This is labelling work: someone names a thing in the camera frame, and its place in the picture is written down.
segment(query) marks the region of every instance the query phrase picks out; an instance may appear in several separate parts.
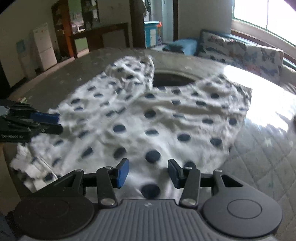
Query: refrigerator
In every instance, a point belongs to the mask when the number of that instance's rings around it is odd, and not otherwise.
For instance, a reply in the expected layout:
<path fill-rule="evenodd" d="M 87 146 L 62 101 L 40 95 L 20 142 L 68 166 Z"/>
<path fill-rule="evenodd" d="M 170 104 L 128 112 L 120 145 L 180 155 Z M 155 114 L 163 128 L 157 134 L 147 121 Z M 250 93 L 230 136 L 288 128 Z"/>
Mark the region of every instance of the refrigerator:
<path fill-rule="evenodd" d="M 57 64 L 47 23 L 33 30 L 40 65 L 43 71 Z"/>

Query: quilted tablecloth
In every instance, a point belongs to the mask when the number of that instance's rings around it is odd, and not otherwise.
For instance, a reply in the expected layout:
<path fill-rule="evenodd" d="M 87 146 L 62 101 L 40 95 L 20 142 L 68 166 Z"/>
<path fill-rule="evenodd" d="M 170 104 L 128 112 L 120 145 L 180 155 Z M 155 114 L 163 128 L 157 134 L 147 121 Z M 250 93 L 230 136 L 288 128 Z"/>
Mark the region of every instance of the quilted tablecloth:
<path fill-rule="evenodd" d="M 274 198 L 284 218 L 277 232 L 283 241 L 296 237 L 296 96 L 247 71 L 207 59 L 153 50 L 101 49 L 56 71 L 26 93 L 40 111 L 55 108 L 68 94 L 123 56 L 151 55 L 157 73 L 205 78 L 223 73 L 253 89 L 252 103 L 229 158 L 221 166 Z"/>

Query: door frame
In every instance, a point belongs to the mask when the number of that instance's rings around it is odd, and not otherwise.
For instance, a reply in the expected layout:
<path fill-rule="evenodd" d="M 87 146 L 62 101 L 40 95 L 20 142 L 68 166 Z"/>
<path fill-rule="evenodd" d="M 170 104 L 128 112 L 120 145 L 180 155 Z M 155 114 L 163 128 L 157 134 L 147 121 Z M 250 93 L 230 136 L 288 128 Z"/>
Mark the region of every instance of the door frame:
<path fill-rule="evenodd" d="M 141 9 L 141 0 L 129 0 L 131 12 L 131 31 L 134 48 L 145 48 L 144 16 Z M 173 0 L 173 40 L 178 39 L 178 0 Z"/>

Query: blue fabric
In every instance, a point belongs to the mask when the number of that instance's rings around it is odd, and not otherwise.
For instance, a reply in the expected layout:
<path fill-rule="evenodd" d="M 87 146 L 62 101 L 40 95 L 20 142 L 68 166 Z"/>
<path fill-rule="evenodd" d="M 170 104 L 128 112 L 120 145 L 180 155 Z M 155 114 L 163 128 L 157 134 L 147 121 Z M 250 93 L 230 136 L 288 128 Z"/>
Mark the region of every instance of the blue fabric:
<path fill-rule="evenodd" d="M 230 39 L 235 39 L 235 40 L 239 40 L 239 41 L 242 41 L 244 43 L 247 43 L 247 44 L 254 44 L 254 45 L 257 45 L 256 43 L 252 42 L 252 41 L 249 41 L 247 39 L 244 39 L 244 38 L 241 38 L 241 37 L 238 37 L 238 36 L 235 36 L 235 35 L 232 35 L 232 34 L 226 34 L 226 33 L 222 33 L 222 32 L 217 32 L 217 31 L 210 31 L 210 30 L 206 30 L 206 29 L 202 29 L 200 31 L 200 39 L 199 39 L 199 43 L 200 43 L 200 40 L 202 39 L 202 33 L 203 32 L 208 32 L 208 33 L 212 33 L 212 34 L 216 34 L 216 35 L 219 35 L 223 38 L 230 38 Z M 288 67 L 296 70 L 296 65 L 294 63 L 292 63 L 291 61 L 287 60 L 286 58 L 283 59 L 283 64 L 284 65 L 287 65 Z"/>
<path fill-rule="evenodd" d="M 195 55 L 197 50 L 197 39 L 179 39 L 169 43 L 163 51 L 183 53 L 185 55 Z"/>

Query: white door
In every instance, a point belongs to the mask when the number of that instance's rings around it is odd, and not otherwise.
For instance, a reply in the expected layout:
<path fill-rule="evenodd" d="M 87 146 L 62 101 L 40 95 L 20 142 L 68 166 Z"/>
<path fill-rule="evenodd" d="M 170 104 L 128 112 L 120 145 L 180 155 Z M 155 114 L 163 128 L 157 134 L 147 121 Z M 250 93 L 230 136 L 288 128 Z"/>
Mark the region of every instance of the white door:
<path fill-rule="evenodd" d="M 47 23 L 33 31 L 38 52 L 41 53 L 52 47 Z"/>
<path fill-rule="evenodd" d="M 53 47 L 51 47 L 39 54 L 40 54 L 40 59 L 41 59 L 41 63 L 42 63 L 42 68 L 44 71 L 49 69 L 51 66 L 54 66 L 55 64 L 57 64 L 57 59 L 54 55 Z"/>

